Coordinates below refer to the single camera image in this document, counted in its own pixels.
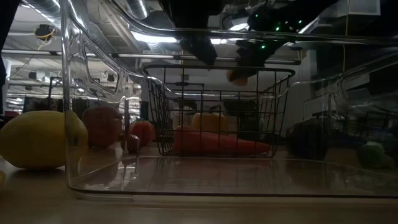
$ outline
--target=orange carrot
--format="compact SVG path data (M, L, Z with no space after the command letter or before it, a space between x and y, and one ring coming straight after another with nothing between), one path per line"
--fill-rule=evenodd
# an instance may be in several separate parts
M269 145L261 142L247 141L236 137L224 136L183 126L176 128L174 133L174 150L183 154L217 154L217 155L240 155L250 156L260 154L269 150Z

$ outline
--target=clear plastic bin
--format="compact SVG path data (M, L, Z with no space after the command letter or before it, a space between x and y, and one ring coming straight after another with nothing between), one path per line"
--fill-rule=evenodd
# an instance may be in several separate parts
M61 0L67 185L90 195L397 197L398 40L358 28L392 15L376 3L358 16L345 2L296 21L297 34L279 32L292 21L274 32L172 29L125 1ZM105 41L93 9L128 52Z

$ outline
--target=plastic container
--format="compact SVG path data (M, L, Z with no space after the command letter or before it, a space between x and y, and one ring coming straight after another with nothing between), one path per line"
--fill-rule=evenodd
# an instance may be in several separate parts
M398 40L358 36L350 24L394 17L380 17L385 5L362 19L347 7L341 20L340 2L293 29L282 21L275 32L154 27L123 1L60 5L71 189L115 197L398 196ZM106 41L93 8L108 15L130 52ZM303 34L279 32L285 28ZM84 149L70 137L71 112L86 124ZM194 115L202 121L209 113L218 128L193 127ZM156 138L129 153L137 118L152 123Z

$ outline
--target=black wire basket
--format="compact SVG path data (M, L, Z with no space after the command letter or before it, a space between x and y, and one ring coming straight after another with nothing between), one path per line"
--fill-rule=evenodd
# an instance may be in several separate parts
M281 141L289 79L293 70L255 68L254 90L209 90L184 80L187 69L236 67L148 65L164 71L163 85L148 81L150 121L163 156L274 157ZM166 82L168 69L180 69L181 82ZM272 84L259 89L259 72L271 72ZM278 80L278 73L288 75Z

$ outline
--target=table surface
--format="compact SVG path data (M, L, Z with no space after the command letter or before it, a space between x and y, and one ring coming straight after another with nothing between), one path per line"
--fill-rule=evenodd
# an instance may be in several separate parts
M393 199L215 198L133 196L82 198L65 172L18 169L0 157L0 223L396 223Z

